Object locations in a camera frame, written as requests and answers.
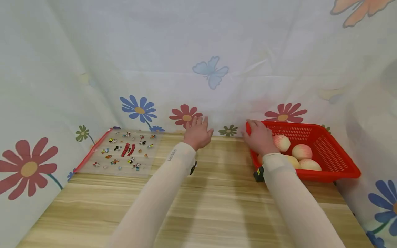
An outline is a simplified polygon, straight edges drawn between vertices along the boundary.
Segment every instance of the table surface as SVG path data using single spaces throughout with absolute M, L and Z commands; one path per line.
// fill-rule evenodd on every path
M 181 135 L 165 134 L 150 175 Z M 294 247 L 265 185 L 253 178 L 239 138 L 213 137 L 197 154 L 155 247 Z M 19 248 L 104 247 L 149 178 L 76 174 L 20 242 Z M 304 182 L 347 248 L 373 247 L 332 183 Z

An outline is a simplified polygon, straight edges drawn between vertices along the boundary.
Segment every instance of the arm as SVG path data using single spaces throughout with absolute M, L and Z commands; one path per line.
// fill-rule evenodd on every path
M 272 132 L 260 121 L 249 120 L 251 137 L 243 137 L 262 156 L 266 185 L 299 248 L 344 248 L 317 201 L 296 175 L 291 163 L 273 145 Z
M 177 144 L 164 164 L 147 182 L 113 233 L 109 248 L 151 248 L 179 187 L 195 165 L 196 151 L 210 141 L 208 118 L 187 123 L 183 142 Z

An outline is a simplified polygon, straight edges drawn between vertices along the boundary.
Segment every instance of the green flower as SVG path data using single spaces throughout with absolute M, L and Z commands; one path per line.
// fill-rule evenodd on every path
M 234 125 L 231 125 L 229 128 L 227 128 L 227 126 L 224 126 L 224 129 L 219 130 L 219 134 L 226 135 L 226 137 L 229 137 L 230 135 L 233 136 L 237 134 L 237 129 L 238 127 L 234 127 Z
M 86 140 L 88 138 L 88 136 L 90 135 L 90 133 L 88 132 L 89 129 L 87 129 L 85 127 L 85 125 L 79 126 L 79 128 L 80 128 L 80 131 L 76 131 L 76 134 L 78 134 L 78 136 L 76 137 L 76 140 L 78 142 L 81 142 L 81 141 L 83 141 L 83 138 Z
M 321 125 L 323 128 L 325 128 L 330 134 L 331 134 L 331 132 L 330 132 L 330 127 L 325 127 L 325 125 Z

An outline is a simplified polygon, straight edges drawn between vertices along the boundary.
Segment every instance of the blue butterfly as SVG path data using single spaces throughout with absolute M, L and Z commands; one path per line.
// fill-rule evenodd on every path
M 208 61 L 208 64 L 202 61 L 192 68 L 195 73 L 206 75 L 205 78 L 208 80 L 208 85 L 213 90 L 220 84 L 223 76 L 229 71 L 227 66 L 217 70 L 216 64 L 218 64 L 218 61 L 219 56 L 211 57 L 210 61 Z

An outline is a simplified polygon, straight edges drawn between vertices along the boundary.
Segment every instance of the hand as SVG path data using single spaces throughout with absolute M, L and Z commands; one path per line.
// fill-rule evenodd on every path
M 204 148 L 211 141 L 213 129 L 208 129 L 208 116 L 202 121 L 202 117 L 193 118 L 192 126 L 189 122 L 186 124 L 186 132 L 184 135 L 183 142 L 193 147 L 195 151 Z
M 262 122 L 257 120 L 247 120 L 251 127 L 251 136 L 243 131 L 243 139 L 248 147 L 258 153 L 261 157 L 272 152 L 280 151 L 273 143 L 272 131 Z

